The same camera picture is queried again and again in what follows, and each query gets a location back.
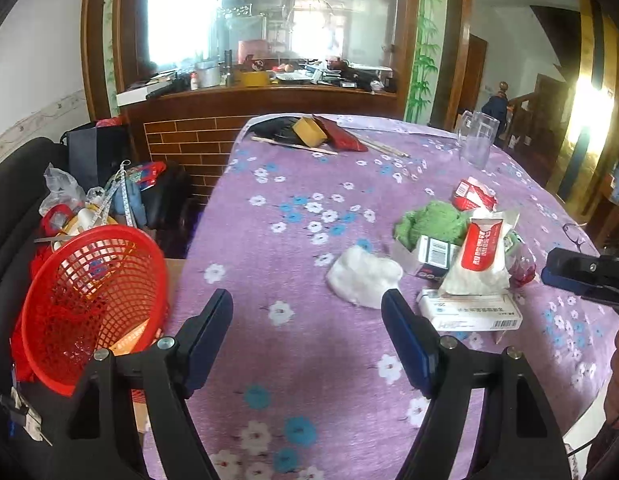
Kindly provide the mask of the clear glass mug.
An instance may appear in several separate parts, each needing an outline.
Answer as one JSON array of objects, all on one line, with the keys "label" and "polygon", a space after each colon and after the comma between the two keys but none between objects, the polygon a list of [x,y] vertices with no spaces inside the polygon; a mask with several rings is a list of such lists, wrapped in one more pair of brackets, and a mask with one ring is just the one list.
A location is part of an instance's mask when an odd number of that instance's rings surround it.
[{"label": "clear glass mug", "polygon": [[500,122],[498,119],[478,112],[466,110],[457,125],[459,156],[470,165],[483,170],[491,154]]}]

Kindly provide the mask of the long white medicine box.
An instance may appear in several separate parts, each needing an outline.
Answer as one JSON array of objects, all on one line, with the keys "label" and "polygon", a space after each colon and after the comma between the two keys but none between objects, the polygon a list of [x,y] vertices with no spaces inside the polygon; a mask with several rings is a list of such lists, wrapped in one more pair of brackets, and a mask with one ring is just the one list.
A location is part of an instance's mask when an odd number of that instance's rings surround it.
[{"label": "long white medicine box", "polygon": [[422,289],[416,310],[439,332],[499,332],[518,330],[523,316],[509,294],[499,296],[444,296]]}]

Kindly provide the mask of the white tissue wad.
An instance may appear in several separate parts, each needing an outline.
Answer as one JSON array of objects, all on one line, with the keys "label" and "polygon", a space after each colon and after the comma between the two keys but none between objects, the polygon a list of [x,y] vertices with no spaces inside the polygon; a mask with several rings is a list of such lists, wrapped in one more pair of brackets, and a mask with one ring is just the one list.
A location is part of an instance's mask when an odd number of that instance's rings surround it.
[{"label": "white tissue wad", "polygon": [[358,245],[347,248],[327,272],[330,289],[356,307],[380,310],[383,295],[398,289],[404,271],[396,261]]}]

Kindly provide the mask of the dark red flat box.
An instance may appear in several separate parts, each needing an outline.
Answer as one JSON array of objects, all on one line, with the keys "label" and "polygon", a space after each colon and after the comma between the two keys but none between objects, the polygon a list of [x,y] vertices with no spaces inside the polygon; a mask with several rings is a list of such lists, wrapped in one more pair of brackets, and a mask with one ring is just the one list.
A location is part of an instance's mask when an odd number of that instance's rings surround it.
[{"label": "dark red flat box", "polygon": [[368,151],[367,146],[361,143],[354,134],[347,132],[333,120],[319,116],[314,116],[313,119],[326,134],[328,144],[337,152],[365,153]]}]

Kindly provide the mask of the wooden chopsticks pair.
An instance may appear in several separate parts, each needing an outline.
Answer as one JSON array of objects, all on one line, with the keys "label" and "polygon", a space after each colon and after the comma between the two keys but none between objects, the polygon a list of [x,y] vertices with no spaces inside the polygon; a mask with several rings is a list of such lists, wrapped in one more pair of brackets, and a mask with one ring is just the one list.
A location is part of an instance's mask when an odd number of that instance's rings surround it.
[{"label": "wooden chopsticks pair", "polygon": [[410,158],[410,154],[406,152],[398,150],[397,148],[392,148],[392,146],[389,146],[387,144],[383,144],[383,143],[379,143],[374,140],[367,139],[364,136],[359,136],[358,141],[361,144],[366,145],[367,148],[372,148],[373,150],[376,150],[386,155],[392,155],[392,156],[401,157],[401,158]]}]

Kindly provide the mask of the wooden stick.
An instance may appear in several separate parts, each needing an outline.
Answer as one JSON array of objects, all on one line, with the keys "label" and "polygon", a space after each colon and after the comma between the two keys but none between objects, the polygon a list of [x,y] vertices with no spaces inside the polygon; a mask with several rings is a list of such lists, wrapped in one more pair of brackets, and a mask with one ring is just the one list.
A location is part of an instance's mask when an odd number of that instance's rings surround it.
[{"label": "wooden stick", "polygon": [[270,144],[280,146],[281,148],[292,148],[293,150],[307,151],[311,153],[318,153],[326,156],[337,156],[338,152],[326,150],[326,148],[310,148],[309,146],[301,144],[289,144],[284,142],[275,141],[273,139],[262,138],[262,136],[251,136],[251,140],[263,144]]}]

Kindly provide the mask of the white blue carton box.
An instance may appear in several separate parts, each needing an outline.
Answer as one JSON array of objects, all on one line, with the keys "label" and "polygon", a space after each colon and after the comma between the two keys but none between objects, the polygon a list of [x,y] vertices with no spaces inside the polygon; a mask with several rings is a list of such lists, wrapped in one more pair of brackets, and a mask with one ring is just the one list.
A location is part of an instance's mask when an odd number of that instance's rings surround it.
[{"label": "white blue carton box", "polygon": [[457,245],[421,235],[413,250],[395,240],[390,247],[390,257],[406,274],[440,282],[451,269],[459,249]]}]

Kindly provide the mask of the black leather sofa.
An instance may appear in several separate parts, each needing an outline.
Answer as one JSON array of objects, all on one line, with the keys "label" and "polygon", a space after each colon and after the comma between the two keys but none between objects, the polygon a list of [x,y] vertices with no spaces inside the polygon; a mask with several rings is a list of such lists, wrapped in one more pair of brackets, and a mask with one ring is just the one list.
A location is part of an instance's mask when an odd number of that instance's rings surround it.
[{"label": "black leather sofa", "polygon": [[[44,171],[66,169],[67,148],[36,138],[0,163],[0,396],[12,386],[9,339],[31,284],[34,240],[40,236],[40,203],[48,194]],[[43,479],[50,447],[21,428],[11,429],[0,405],[0,479]]]}]

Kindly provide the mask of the red plastic mesh basket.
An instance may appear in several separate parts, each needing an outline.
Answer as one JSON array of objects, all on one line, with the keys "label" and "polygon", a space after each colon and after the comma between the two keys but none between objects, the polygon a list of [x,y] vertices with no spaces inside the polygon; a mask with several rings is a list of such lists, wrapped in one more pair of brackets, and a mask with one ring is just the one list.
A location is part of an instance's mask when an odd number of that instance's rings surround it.
[{"label": "red plastic mesh basket", "polygon": [[44,262],[25,297],[21,335],[37,379],[72,396],[98,349],[112,350],[135,333],[131,353],[158,338],[168,317],[168,270],[162,250],[145,232],[100,226]]}]

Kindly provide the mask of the yellow tub of clutter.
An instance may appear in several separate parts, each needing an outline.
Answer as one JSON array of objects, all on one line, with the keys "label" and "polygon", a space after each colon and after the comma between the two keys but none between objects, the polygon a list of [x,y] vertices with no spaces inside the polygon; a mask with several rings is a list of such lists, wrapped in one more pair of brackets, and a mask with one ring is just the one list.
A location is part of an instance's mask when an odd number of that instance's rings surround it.
[{"label": "yellow tub of clutter", "polygon": [[66,204],[59,204],[46,212],[40,225],[43,235],[37,237],[34,243],[49,244],[57,250],[62,244],[96,226],[115,226],[116,220],[98,214],[98,209],[93,205],[73,210]]}]

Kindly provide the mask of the green fluffy cloth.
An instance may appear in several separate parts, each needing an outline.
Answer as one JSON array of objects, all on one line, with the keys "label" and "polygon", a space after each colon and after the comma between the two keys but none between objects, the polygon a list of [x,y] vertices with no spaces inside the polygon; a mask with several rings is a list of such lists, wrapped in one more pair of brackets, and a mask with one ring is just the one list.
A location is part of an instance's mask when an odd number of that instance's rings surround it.
[{"label": "green fluffy cloth", "polygon": [[394,238],[410,252],[421,236],[460,246],[467,235],[471,214],[452,204],[431,200],[424,207],[407,211],[394,226]]}]

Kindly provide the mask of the dark shopping bag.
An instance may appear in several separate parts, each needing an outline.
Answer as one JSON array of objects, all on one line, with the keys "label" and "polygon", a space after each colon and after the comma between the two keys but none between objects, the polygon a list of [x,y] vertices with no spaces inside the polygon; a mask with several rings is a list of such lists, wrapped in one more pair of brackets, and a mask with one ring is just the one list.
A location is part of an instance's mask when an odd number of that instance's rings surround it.
[{"label": "dark shopping bag", "polygon": [[69,174],[85,192],[96,186],[103,188],[121,162],[133,158],[125,125],[98,126],[89,122],[63,133],[60,142],[69,151]]}]

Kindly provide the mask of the purple crumpled plastic bag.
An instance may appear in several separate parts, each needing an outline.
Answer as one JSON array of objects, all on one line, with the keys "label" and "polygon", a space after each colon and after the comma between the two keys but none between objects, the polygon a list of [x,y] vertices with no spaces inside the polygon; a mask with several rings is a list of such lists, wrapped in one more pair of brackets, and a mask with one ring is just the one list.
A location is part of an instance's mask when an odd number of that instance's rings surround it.
[{"label": "purple crumpled plastic bag", "polygon": [[515,245],[507,250],[506,266],[512,286],[524,286],[535,278],[536,259],[526,245]]}]

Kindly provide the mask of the red cigarette pack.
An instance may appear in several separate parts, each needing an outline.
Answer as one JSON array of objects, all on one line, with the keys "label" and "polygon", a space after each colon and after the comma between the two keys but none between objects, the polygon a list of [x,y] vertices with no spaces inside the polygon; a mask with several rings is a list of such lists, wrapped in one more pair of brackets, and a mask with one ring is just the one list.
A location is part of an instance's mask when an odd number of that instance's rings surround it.
[{"label": "red cigarette pack", "polygon": [[492,188],[488,188],[477,179],[462,179],[451,196],[451,203],[460,211],[482,209],[495,211],[498,200]]}]

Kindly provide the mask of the white red plastic pouch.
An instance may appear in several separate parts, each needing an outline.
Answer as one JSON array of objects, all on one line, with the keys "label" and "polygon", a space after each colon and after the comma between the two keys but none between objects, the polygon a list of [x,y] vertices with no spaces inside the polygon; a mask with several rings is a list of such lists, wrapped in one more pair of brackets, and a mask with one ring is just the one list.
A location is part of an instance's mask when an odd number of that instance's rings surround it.
[{"label": "white red plastic pouch", "polygon": [[473,212],[465,240],[439,286],[448,296],[494,296],[509,286],[505,236],[517,225],[515,210]]}]

